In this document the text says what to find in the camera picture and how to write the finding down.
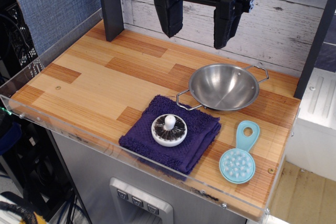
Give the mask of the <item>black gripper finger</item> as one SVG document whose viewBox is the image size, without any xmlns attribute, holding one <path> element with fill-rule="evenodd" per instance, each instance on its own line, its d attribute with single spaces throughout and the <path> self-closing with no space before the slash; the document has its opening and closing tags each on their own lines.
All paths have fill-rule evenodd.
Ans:
<svg viewBox="0 0 336 224">
<path fill-rule="evenodd" d="M 214 10 L 214 47 L 221 49 L 235 36 L 243 5 L 241 0 L 220 0 Z"/>
<path fill-rule="evenodd" d="M 154 0 L 162 31 L 169 37 L 175 36 L 183 27 L 182 0 Z"/>
</svg>

